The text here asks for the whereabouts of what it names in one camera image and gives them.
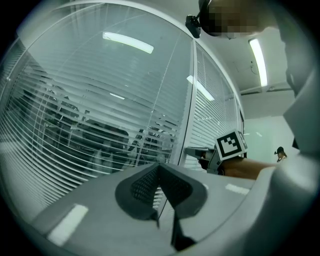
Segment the person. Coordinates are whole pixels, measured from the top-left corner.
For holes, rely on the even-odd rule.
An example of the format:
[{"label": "person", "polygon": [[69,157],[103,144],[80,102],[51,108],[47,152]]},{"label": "person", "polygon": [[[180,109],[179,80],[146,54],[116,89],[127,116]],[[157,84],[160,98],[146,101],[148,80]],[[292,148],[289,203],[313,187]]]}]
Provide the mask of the person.
[{"label": "person", "polygon": [[[311,35],[307,29],[282,5],[271,0],[200,0],[199,8],[202,29],[214,37],[234,39],[257,35],[266,28],[278,28],[285,44],[286,81],[294,95],[298,95],[317,65],[317,51],[308,39]],[[262,169],[276,165],[237,156],[224,161],[221,168],[225,176],[255,180]]]},{"label": "person", "polygon": [[283,159],[287,158],[287,154],[285,153],[285,150],[282,146],[278,147],[276,152],[274,152],[275,155],[278,155],[277,163],[281,162]]}]

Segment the white ceiling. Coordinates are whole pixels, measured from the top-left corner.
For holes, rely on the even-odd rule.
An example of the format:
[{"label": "white ceiling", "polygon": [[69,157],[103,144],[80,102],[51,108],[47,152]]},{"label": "white ceiling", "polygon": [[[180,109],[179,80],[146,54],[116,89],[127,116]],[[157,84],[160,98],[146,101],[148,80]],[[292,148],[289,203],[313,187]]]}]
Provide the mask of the white ceiling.
[{"label": "white ceiling", "polygon": [[[173,16],[176,20],[184,23],[187,15],[196,15],[199,12],[198,0],[131,0],[132,2],[144,3]],[[261,91],[258,68],[248,40],[249,36],[235,39],[221,39],[211,37],[204,32],[201,40],[205,41],[212,52],[215,53],[231,79],[240,91],[246,93]],[[279,30],[267,28],[256,38],[259,40],[264,61],[268,85],[275,88],[288,88],[286,82],[287,59],[285,45],[280,39]]]}]

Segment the ceiling light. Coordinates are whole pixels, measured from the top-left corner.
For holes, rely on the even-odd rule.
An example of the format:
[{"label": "ceiling light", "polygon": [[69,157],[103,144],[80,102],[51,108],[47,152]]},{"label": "ceiling light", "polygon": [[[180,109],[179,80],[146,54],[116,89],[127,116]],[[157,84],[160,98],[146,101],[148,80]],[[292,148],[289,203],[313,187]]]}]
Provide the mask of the ceiling light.
[{"label": "ceiling light", "polygon": [[266,64],[265,64],[264,55],[262,53],[259,41],[258,39],[251,39],[249,40],[249,44],[253,50],[255,61],[258,66],[261,86],[262,87],[267,86],[268,81],[267,81]]},{"label": "ceiling light", "polygon": [[[194,83],[194,77],[192,75],[189,75],[186,78],[191,84]],[[204,86],[199,82],[196,81],[196,88],[209,100],[209,101],[214,101],[214,97],[212,97],[212,95],[207,91],[206,88],[204,88]]]},{"label": "ceiling light", "polygon": [[110,92],[110,95],[112,95],[112,96],[114,96],[114,97],[117,97],[117,98],[119,98],[119,99],[121,99],[121,100],[124,100],[124,99],[125,99],[124,97],[121,97],[121,96],[119,96],[119,95],[115,95],[115,94],[113,94],[113,93],[111,93],[111,92]]},{"label": "ceiling light", "polygon": [[147,44],[145,42],[142,42],[140,40],[134,39],[132,37],[123,35],[123,34],[117,34],[117,33],[111,33],[111,32],[103,32],[102,38],[119,42],[128,46],[135,47],[139,50],[142,50],[148,54],[151,54],[154,50],[154,47],[150,44]]}]

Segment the white wall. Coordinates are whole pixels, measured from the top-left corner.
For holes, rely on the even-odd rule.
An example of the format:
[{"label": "white wall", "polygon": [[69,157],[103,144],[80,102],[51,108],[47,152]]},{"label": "white wall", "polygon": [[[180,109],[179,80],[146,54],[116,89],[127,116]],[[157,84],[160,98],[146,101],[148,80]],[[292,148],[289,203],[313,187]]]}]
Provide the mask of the white wall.
[{"label": "white wall", "polygon": [[294,100],[292,91],[242,96],[248,158],[276,163],[278,158],[274,152],[278,147],[283,147],[288,157],[293,157],[299,152],[292,147],[294,135],[283,117]]}]

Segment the window blind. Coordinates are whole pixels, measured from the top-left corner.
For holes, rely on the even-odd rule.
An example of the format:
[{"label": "window blind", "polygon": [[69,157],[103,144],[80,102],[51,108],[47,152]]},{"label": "window blind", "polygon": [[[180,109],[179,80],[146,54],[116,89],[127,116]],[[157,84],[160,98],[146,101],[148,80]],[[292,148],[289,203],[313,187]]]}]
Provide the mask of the window blind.
[{"label": "window blind", "polygon": [[[197,89],[193,127],[186,147],[214,147],[216,136],[237,128],[236,100],[230,85],[210,56],[197,44],[197,80],[214,98]],[[184,167],[204,171],[198,160],[187,156]]]},{"label": "window blind", "polygon": [[[91,178],[172,162],[190,108],[191,56],[178,28],[116,4],[80,9],[36,40],[11,77],[0,124],[6,184],[24,218]],[[158,189],[154,208],[161,200]]]}]

